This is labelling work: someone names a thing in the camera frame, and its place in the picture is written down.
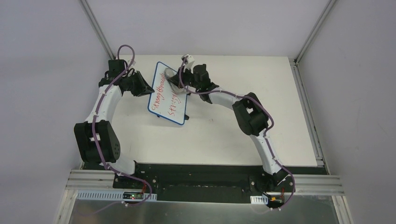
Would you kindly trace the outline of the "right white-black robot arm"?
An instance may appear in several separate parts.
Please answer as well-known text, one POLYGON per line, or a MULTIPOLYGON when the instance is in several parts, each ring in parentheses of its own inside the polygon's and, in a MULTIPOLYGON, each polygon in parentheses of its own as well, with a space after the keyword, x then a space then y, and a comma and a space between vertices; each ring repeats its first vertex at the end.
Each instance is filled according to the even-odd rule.
POLYGON ((194 94, 199 95, 203 101, 231 109, 239 128, 252 139, 259 153, 264 174, 267 175, 267 189, 277 191, 283 186, 288 172, 278 159, 269 139, 269 130, 274 126, 274 120, 254 93, 242 96, 220 88, 210 80, 206 64, 196 65, 192 69, 182 66, 177 74, 171 75, 167 71, 165 75, 173 88, 186 90, 191 87, 195 90, 194 94))

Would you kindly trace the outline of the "blue-framed small whiteboard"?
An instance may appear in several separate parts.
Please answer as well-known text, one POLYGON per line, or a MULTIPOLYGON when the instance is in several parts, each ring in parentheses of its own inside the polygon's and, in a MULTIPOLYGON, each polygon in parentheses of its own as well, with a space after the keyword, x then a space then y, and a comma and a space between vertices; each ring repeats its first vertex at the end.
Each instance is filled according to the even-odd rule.
POLYGON ((187 93, 172 86, 167 80, 176 75, 176 72, 168 65, 157 62, 152 82, 154 92, 149 97, 148 111, 178 125, 184 125, 187 93))

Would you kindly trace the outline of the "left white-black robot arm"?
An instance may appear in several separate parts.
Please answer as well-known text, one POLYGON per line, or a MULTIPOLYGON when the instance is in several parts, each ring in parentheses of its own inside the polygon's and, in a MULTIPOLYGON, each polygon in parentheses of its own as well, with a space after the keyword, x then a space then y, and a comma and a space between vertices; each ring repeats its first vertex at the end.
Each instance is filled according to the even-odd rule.
POLYGON ((78 149, 84 163, 110 166, 117 174, 125 173, 124 182, 132 189, 142 184, 135 172, 135 161, 121 153, 121 145, 112 127, 115 109, 125 92, 135 97, 154 93, 141 73, 127 67, 122 59, 108 61, 108 71, 99 82, 99 95, 90 115, 74 126, 78 149))

